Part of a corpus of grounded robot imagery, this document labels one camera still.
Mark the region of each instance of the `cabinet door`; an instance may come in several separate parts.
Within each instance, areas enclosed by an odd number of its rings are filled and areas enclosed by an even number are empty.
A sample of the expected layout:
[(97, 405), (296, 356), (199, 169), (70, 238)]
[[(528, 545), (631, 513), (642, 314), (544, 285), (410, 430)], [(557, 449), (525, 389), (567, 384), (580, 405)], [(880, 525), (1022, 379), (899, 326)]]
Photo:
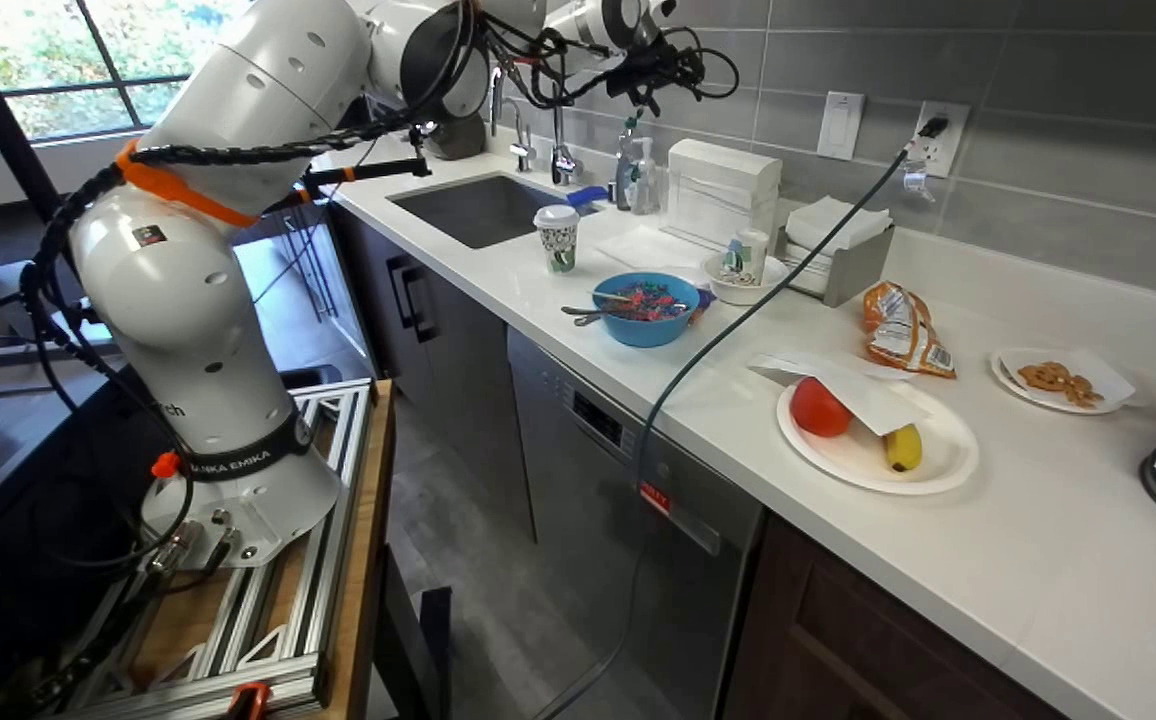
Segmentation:
[(410, 408), (476, 475), (480, 500), (533, 535), (533, 500), (509, 379), (509, 330), (471, 297), (361, 223), (371, 332)]
[(728, 684), (732, 720), (1058, 718), (785, 521), (766, 527)]

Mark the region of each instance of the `red tomato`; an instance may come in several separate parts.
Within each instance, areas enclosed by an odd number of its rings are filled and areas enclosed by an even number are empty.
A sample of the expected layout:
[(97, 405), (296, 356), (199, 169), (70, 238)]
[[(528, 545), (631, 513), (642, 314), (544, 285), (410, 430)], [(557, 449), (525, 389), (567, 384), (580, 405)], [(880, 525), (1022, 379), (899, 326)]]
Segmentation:
[(812, 437), (843, 437), (853, 423), (849, 405), (842, 405), (816, 376), (805, 376), (793, 389), (788, 416)]

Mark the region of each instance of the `sink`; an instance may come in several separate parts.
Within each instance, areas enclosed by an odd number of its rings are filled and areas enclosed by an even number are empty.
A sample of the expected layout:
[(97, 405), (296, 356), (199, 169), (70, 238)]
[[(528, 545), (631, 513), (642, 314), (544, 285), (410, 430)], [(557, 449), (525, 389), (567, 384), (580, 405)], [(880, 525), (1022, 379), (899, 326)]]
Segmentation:
[(502, 241), (528, 238), (538, 210), (562, 204), (562, 197), (528, 187), (512, 178), (480, 178), (469, 184), (398, 197), (393, 204), (458, 238), (464, 247), (493, 247)]

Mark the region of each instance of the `blue bowl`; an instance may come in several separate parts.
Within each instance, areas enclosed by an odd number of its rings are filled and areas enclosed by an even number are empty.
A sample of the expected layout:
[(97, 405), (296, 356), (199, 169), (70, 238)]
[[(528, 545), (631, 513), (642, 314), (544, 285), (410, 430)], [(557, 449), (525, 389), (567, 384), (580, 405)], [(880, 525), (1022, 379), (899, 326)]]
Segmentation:
[(592, 290), (603, 330), (628, 348), (662, 348), (684, 336), (699, 314), (699, 290), (663, 274), (620, 274)]

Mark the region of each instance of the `cup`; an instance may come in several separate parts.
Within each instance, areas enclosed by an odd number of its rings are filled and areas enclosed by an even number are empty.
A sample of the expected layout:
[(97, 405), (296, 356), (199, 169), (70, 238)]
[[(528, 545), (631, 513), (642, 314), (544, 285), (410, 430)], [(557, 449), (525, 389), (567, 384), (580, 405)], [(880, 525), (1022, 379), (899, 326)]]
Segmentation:
[(574, 204), (544, 204), (533, 218), (540, 243), (544, 243), (544, 259), (552, 274), (574, 274), (578, 267), (578, 210)]
[(744, 230), (717, 259), (714, 294), (747, 309), (766, 297), (770, 232)]

